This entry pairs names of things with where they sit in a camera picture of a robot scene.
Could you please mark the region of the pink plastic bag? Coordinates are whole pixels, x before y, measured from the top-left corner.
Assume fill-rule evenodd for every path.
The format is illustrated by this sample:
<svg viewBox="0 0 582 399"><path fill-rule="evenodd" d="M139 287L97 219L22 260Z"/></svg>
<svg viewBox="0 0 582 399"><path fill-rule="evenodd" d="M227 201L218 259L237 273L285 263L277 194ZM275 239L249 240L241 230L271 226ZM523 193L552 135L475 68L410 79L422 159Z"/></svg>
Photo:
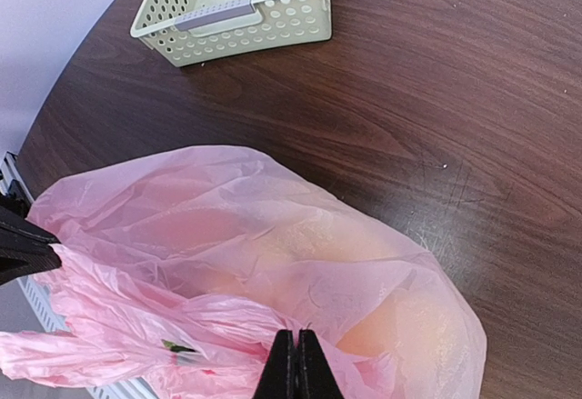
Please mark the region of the pink plastic bag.
<svg viewBox="0 0 582 399"><path fill-rule="evenodd" d="M278 331L312 328L346 398L476 398L487 338L436 258L270 156L194 146L60 179L28 219L54 333L2 333L1 369L51 387L143 378L161 398L248 398ZM362 356L342 337L397 289L444 296L447 353Z"/></svg>

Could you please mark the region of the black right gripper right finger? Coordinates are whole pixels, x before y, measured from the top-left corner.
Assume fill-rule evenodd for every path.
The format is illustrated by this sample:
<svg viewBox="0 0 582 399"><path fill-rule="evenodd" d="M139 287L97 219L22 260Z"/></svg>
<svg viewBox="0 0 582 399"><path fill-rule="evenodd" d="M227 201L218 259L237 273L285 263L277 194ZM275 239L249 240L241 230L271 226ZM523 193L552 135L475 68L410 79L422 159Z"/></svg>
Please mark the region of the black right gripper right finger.
<svg viewBox="0 0 582 399"><path fill-rule="evenodd" d="M300 330L296 347L295 398L342 399L323 349L312 330Z"/></svg>

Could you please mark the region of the orange fruit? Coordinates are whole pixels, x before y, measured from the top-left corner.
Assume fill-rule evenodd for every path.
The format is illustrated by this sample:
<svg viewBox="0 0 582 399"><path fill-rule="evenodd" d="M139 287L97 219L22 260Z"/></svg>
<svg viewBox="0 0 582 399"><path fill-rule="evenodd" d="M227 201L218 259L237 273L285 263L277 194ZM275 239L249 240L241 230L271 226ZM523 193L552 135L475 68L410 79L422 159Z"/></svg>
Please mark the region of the orange fruit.
<svg viewBox="0 0 582 399"><path fill-rule="evenodd" d="M353 326L337 347L367 357L384 353L436 357L457 346L462 335L462 320L444 296L397 289Z"/></svg>

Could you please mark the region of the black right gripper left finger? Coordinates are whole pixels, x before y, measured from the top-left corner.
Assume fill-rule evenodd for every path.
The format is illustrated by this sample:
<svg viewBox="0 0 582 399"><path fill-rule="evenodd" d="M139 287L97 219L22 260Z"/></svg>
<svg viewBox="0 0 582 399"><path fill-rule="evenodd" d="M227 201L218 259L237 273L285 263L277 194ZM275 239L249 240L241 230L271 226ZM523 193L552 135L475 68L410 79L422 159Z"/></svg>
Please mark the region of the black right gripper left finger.
<svg viewBox="0 0 582 399"><path fill-rule="evenodd" d="M276 333L265 367L256 386L256 399L296 397L296 347L293 332Z"/></svg>

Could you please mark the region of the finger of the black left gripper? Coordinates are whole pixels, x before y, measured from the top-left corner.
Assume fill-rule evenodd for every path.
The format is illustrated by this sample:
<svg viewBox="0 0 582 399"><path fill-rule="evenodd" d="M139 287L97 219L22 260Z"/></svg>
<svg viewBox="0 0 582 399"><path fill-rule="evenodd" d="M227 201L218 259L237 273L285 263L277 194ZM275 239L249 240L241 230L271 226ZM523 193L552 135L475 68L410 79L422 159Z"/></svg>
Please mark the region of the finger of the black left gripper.
<svg viewBox="0 0 582 399"><path fill-rule="evenodd" d="M13 180L7 192L1 193L1 228L35 242L58 244L53 234L26 220L31 204L22 185Z"/></svg>
<svg viewBox="0 0 582 399"><path fill-rule="evenodd" d="M62 261L47 244L1 247L1 285L17 278L60 268Z"/></svg>

